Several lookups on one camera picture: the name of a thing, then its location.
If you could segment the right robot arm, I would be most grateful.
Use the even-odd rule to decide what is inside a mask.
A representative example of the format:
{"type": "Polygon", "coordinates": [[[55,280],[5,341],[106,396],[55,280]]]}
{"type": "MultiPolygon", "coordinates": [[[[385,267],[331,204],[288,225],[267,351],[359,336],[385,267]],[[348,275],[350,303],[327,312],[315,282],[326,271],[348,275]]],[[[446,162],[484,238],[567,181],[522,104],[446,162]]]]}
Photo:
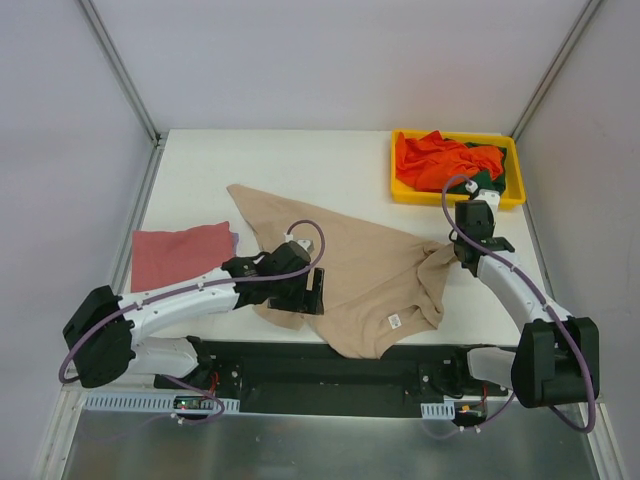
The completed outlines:
{"type": "Polygon", "coordinates": [[[485,381],[512,390],[526,408],[585,403],[599,395],[599,330],[555,303],[523,270],[514,247],[494,235],[491,207],[479,199],[455,204],[454,253],[461,266],[499,300],[520,332],[514,351],[471,348],[450,369],[452,387],[473,394],[485,381]]]}

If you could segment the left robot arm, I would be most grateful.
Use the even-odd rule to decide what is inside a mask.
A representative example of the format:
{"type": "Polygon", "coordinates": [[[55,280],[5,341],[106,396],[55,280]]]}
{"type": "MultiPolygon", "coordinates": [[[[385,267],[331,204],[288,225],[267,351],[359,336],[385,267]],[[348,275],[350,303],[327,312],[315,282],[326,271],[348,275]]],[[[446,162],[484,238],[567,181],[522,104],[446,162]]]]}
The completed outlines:
{"type": "Polygon", "coordinates": [[[160,338],[186,320],[266,305],[290,313],[324,312],[324,271],[305,241],[290,240],[272,252],[233,257],[194,279],[127,295],[110,286],[92,290],[63,329],[69,348],[64,366],[92,389],[125,374],[151,375],[154,385],[212,391],[212,354],[194,335],[160,338]]]}

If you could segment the beige t shirt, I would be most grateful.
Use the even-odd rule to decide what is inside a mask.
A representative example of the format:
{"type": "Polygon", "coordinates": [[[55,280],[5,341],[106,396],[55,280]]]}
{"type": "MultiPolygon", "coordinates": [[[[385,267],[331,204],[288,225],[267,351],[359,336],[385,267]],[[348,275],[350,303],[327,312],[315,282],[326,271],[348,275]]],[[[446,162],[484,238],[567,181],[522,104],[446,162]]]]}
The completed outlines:
{"type": "Polygon", "coordinates": [[[309,325],[344,357],[373,359],[400,340],[436,329],[456,257],[452,245],[349,217],[312,204],[239,184],[228,193],[258,246],[272,251],[287,228],[313,242],[324,238],[324,312],[303,315],[259,305],[254,311],[276,326],[309,325]]]}

